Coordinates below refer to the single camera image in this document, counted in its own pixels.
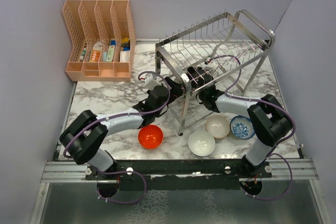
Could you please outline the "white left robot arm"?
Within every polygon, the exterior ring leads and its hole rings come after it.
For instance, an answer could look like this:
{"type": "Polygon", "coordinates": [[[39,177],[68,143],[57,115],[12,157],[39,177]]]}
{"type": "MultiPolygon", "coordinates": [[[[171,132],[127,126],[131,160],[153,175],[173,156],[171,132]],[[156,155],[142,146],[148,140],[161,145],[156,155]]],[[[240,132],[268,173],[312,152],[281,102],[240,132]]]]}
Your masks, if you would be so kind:
{"type": "Polygon", "coordinates": [[[184,93],[183,86],[169,77],[164,84],[147,84],[148,97],[132,108],[111,115],[81,112],[63,131],[59,141],[65,148],[64,157],[76,164],[89,164],[98,169],[99,175],[110,179],[115,175],[115,159],[101,148],[103,140],[112,134],[146,127],[161,116],[162,110],[184,93]]]}

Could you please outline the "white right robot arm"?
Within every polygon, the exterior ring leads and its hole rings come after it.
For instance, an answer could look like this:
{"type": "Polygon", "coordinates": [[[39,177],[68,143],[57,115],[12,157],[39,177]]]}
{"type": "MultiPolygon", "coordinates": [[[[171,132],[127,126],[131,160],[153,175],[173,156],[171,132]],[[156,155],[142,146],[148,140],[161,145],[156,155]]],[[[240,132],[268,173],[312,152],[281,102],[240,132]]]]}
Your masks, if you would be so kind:
{"type": "Polygon", "coordinates": [[[270,156],[277,145],[291,138],[296,124],[291,115],[270,94],[262,98],[246,98],[221,91],[210,73],[201,67],[189,67],[187,76],[193,88],[207,85],[198,93],[202,105],[216,113],[231,113],[249,118],[257,139],[243,157],[241,171],[246,177],[254,177],[260,171],[260,164],[270,156]]]}

